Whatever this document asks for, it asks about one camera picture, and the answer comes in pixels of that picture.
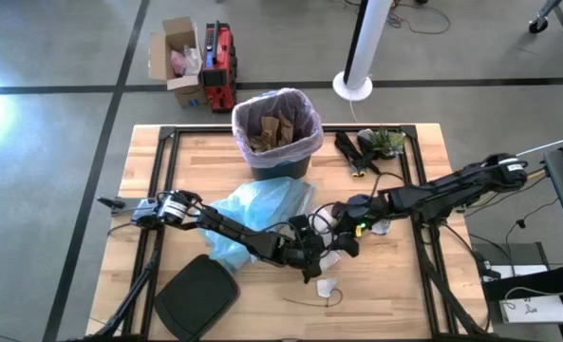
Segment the open cardboard box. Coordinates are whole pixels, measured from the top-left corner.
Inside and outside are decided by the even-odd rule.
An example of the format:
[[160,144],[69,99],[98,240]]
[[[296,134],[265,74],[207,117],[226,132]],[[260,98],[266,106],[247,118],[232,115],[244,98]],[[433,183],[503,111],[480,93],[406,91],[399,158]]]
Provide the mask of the open cardboard box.
[[197,26],[188,16],[165,20],[162,26],[163,33],[150,35],[149,78],[164,82],[182,107],[206,105]]

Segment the black table clamp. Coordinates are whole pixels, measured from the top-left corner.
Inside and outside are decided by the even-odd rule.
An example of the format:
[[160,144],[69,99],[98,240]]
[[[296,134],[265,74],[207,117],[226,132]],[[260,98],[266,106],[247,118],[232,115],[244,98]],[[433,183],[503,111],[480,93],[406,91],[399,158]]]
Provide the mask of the black table clamp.
[[96,201],[108,207],[111,215],[117,215],[127,211],[134,211],[138,207],[141,199],[97,197]]

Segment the black table frame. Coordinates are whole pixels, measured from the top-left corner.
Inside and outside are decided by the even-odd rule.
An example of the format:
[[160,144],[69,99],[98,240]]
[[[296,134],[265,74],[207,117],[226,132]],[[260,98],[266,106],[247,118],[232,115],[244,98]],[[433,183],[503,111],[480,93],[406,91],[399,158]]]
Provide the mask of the black table frame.
[[[136,125],[134,126],[119,194],[130,198],[147,195],[160,130],[177,128],[178,158],[172,186],[199,193],[204,202],[226,198],[242,183],[252,181],[251,170],[242,158],[229,124]],[[423,153],[416,155],[406,143],[407,157],[379,161],[380,168],[402,174],[407,181],[436,179],[452,172],[441,128],[437,123],[402,125],[416,133]],[[333,146],[333,132],[310,160],[306,182],[315,186],[312,205],[370,192],[375,181],[347,175],[346,162]],[[487,306],[476,262],[464,244],[446,227],[440,228],[440,251],[445,262],[448,287],[478,327],[484,327]],[[409,218],[395,220],[386,236],[364,233],[359,238],[360,254],[342,258],[323,272],[321,278],[336,277],[343,300],[330,307],[296,304],[284,298],[312,305],[325,305],[316,293],[316,279],[304,284],[299,271],[248,261],[235,275],[239,298],[230,310],[202,337],[217,340],[432,340],[438,328],[440,338],[475,341],[458,319],[450,331],[441,294],[430,281],[422,287],[416,238],[424,231]],[[95,333],[126,295],[138,251],[139,232],[123,228],[107,240],[103,264],[86,333]],[[210,248],[199,231],[181,232],[166,228],[157,277],[156,294],[197,255]]]

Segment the black glove yellow cuff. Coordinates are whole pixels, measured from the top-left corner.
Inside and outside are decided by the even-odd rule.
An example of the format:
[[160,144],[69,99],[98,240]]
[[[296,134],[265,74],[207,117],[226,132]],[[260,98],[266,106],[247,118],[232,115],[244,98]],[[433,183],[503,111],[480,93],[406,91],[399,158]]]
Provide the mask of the black glove yellow cuff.
[[357,150],[346,132],[338,131],[335,133],[334,145],[345,156],[351,176],[353,178],[364,177],[367,167],[365,158]]
[[380,169],[374,164],[374,160],[378,159],[377,152],[369,142],[358,142],[362,157],[357,160],[356,164],[361,174],[364,174],[366,169],[369,168],[375,174],[380,175]]

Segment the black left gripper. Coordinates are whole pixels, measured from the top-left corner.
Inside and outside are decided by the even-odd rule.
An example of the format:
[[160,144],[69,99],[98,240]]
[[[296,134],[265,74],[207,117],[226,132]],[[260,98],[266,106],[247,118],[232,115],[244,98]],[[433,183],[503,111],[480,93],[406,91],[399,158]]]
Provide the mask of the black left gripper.
[[322,274],[320,257],[326,250],[322,237],[306,237],[301,241],[282,237],[273,252],[273,260],[281,265],[302,266],[305,284]]

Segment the black trash bin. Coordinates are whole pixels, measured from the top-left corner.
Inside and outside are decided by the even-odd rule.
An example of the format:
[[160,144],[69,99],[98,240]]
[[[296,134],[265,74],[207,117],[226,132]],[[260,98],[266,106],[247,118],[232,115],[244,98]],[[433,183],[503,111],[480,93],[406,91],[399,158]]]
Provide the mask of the black trash bin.
[[253,177],[257,181],[265,181],[283,177],[301,179],[307,174],[310,164],[310,158],[311,155],[307,155],[305,158],[299,161],[282,161],[275,165],[269,163],[267,166],[265,166],[264,164],[258,164],[249,161],[248,165],[252,170]]

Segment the red toolbox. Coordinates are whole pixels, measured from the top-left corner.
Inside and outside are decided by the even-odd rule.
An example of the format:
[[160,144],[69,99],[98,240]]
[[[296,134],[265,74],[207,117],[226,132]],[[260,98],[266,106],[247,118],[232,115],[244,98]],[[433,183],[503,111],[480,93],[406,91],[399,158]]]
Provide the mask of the red toolbox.
[[237,105],[237,56],[230,25],[215,21],[206,25],[201,81],[215,113],[232,112]]

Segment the white paper sheet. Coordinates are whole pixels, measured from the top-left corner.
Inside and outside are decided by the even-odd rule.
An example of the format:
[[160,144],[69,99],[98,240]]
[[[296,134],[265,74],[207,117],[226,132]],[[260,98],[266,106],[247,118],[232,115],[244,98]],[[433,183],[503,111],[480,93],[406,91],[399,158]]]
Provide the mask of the white paper sheet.
[[338,252],[328,250],[332,243],[332,229],[336,225],[336,219],[324,206],[320,206],[309,214],[309,221],[310,226],[323,239],[325,251],[321,254],[319,265],[322,271],[326,271],[341,259]]

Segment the blue trash bag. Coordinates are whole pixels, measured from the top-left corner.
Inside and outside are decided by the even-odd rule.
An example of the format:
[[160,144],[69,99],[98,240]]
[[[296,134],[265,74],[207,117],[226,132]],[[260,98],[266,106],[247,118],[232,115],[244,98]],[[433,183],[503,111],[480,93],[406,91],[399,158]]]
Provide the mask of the blue trash bag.
[[[254,231],[302,215],[310,208],[314,186],[289,177],[244,183],[226,199],[211,203],[221,215]],[[211,247],[210,258],[235,274],[246,262],[255,262],[241,244],[218,233],[200,229]]]

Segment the white pole with base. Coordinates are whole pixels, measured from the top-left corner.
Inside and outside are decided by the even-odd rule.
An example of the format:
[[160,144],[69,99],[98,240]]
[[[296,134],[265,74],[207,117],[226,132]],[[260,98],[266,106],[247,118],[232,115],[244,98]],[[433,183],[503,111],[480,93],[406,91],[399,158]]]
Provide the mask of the white pole with base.
[[345,69],[332,81],[336,94],[349,102],[366,99],[373,90],[370,69],[393,0],[361,0]]

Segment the grey metal cart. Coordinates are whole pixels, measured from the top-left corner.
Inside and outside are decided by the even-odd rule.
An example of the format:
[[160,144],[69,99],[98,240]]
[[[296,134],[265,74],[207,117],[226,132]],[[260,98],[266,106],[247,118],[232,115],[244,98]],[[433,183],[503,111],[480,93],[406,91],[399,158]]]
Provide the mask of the grey metal cart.
[[532,34],[544,31],[548,23],[548,15],[559,6],[563,0],[546,0],[544,5],[538,10],[534,20],[529,22],[528,30]]

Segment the white box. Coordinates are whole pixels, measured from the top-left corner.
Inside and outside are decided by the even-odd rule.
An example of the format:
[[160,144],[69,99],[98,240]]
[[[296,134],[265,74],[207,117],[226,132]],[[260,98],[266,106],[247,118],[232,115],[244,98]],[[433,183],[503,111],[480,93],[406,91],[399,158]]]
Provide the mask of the white box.
[[[489,271],[497,272],[499,278],[525,276],[548,270],[544,265],[498,265],[490,266]],[[538,296],[532,298],[511,299],[498,302],[500,315],[504,323],[563,323],[563,303],[559,296]]]

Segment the pink item in bag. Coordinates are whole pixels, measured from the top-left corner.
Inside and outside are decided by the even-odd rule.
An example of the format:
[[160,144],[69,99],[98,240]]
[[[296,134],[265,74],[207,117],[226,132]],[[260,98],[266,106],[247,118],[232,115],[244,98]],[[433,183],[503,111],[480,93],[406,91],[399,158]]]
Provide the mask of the pink item in bag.
[[202,68],[201,53],[197,47],[185,45],[182,51],[171,50],[170,66],[174,75],[179,78],[183,76],[197,76]]

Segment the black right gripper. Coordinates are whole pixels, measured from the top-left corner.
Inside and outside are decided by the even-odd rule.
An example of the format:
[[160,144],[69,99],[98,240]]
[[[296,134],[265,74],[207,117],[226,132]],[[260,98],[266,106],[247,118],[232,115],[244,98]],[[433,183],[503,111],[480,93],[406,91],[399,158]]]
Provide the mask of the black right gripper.
[[360,252],[357,237],[365,231],[371,231],[373,223],[382,219],[390,220],[387,217],[389,208],[385,197],[364,194],[350,197],[347,202],[335,202],[331,215],[336,219],[333,232],[338,235],[331,243],[331,249],[344,251],[351,257],[357,257]]

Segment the potted succulent plant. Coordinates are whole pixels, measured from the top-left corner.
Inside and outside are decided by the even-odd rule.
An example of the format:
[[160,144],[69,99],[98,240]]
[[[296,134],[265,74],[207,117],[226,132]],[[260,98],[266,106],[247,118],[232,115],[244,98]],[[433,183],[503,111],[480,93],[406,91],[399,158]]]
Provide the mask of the potted succulent plant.
[[402,131],[386,128],[364,129],[357,133],[357,142],[364,155],[368,155],[374,160],[390,160],[402,155],[404,137],[405,134]]

